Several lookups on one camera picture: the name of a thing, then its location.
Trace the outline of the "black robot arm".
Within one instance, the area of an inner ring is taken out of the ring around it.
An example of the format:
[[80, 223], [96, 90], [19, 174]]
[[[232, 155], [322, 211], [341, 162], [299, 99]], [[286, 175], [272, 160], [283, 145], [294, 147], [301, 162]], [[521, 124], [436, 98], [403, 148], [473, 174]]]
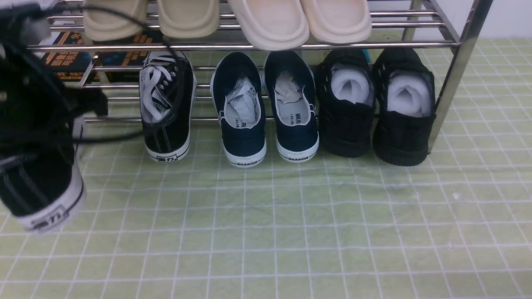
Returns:
[[108, 115], [99, 90], [66, 86], [27, 48], [44, 38], [46, 14], [37, 3], [1, 9], [1, 171], [42, 152], [83, 143], [71, 126], [85, 113]]

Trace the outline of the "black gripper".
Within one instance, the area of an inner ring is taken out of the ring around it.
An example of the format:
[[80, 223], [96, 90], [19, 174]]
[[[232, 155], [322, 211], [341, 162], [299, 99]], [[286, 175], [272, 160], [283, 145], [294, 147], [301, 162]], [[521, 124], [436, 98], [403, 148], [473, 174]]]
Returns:
[[66, 86], [32, 53], [1, 51], [3, 167], [48, 158], [72, 164], [75, 147], [85, 143], [74, 136], [74, 122], [89, 112], [108, 115], [102, 91]]

